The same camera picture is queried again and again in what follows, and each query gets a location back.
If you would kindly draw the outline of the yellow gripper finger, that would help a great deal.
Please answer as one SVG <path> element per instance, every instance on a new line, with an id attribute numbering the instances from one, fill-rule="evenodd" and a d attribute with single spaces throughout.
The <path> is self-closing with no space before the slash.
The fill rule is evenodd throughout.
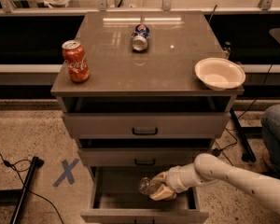
<path id="1" fill-rule="evenodd" d="M 175 197 L 175 191 L 165 186 L 164 184 L 161 184 L 161 186 L 154 193 L 149 195 L 149 198 L 153 201 L 172 200 Z"/>
<path id="2" fill-rule="evenodd" d="M 166 172 L 161 172 L 161 173 L 155 175 L 152 178 L 152 180 L 156 181 L 156 182 L 160 182 L 160 183 L 166 183 L 166 176 L 167 176 Z"/>

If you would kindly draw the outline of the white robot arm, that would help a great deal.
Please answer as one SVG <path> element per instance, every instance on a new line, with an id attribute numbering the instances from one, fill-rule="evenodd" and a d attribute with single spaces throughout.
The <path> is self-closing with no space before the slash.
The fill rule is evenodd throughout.
<path id="1" fill-rule="evenodd" d="M 280 179 L 231 166 L 207 153 L 199 154 L 191 164 L 175 166 L 156 175 L 152 181 L 158 188 L 148 196 L 154 201 L 172 199 L 177 193 L 216 180 L 229 183 L 280 215 Z"/>

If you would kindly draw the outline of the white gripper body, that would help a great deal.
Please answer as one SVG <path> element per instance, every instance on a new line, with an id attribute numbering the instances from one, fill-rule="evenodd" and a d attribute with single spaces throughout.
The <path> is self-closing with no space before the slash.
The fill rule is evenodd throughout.
<path id="1" fill-rule="evenodd" d="M 175 166 L 166 173 L 165 183 L 176 193 L 181 193 L 189 188 L 197 187 L 203 182 L 202 177 L 196 172 L 194 164 Z"/>

